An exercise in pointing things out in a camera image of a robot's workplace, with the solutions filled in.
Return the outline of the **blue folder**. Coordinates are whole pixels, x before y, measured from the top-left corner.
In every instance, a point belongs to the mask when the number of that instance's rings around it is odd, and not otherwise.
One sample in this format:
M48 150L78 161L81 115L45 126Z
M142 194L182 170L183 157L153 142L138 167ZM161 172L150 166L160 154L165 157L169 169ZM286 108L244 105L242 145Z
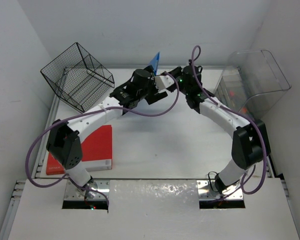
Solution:
M157 75L158 66L159 66L159 60L160 60L160 52L158 52L152 60L149 62L149 64L144 68L146 72L148 72L150 75Z

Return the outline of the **pink highlighter marker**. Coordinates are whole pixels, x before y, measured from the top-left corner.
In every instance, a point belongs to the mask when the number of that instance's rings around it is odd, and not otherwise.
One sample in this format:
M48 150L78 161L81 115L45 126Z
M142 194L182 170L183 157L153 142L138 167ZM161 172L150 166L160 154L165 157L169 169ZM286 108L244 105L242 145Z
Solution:
M233 98L233 97L235 96L235 93L234 93L233 91L229 91L229 96L230 96L231 98Z

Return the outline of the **clear grey drawer organizer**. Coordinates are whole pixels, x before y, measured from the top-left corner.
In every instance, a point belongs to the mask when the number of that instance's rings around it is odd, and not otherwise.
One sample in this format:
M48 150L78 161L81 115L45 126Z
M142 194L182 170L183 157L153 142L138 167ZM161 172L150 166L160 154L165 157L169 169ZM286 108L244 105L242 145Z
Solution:
M254 120L264 117L291 89L291 84L273 54L266 49L241 50L232 53L228 57L218 83L222 77L228 81L232 79L242 82L247 96L244 106L247 107L248 114L245 115Z

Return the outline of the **black wire mesh basket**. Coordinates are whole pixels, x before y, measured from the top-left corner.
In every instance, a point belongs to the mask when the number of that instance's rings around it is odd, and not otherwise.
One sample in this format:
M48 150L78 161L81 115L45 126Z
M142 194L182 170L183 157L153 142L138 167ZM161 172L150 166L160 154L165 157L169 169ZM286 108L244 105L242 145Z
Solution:
M54 94L80 113L87 112L115 87L113 74L77 42L40 73Z

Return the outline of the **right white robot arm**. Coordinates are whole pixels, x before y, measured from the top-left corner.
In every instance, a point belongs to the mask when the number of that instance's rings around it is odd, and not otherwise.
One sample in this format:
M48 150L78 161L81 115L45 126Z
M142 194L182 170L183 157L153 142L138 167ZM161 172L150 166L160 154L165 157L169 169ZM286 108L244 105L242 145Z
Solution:
M204 88L200 66L178 66L167 72L167 75L173 78L172 84L166 87L168 91L178 90L185 96L191 109L212 120L232 139L231 159L226 167L215 175L214 191L222 194L237 182L243 185L248 170L261 162L261 181L254 190L248 192L256 193L266 178L267 157L271 152L265 123L230 109L214 93Z

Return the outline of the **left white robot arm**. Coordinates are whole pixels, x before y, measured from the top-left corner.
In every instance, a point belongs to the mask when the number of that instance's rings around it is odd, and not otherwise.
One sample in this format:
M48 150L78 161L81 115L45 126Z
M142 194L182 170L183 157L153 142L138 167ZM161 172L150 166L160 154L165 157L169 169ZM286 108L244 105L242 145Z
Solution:
M173 85L175 81L166 73L154 75L151 69L136 69L128 81L92 109L69 119L56 120L51 126L46 150L78 187L86 187L92 177L82 163L82 142L109 121L127 112L136 113L141 100L150 105L165 98L165 90Z

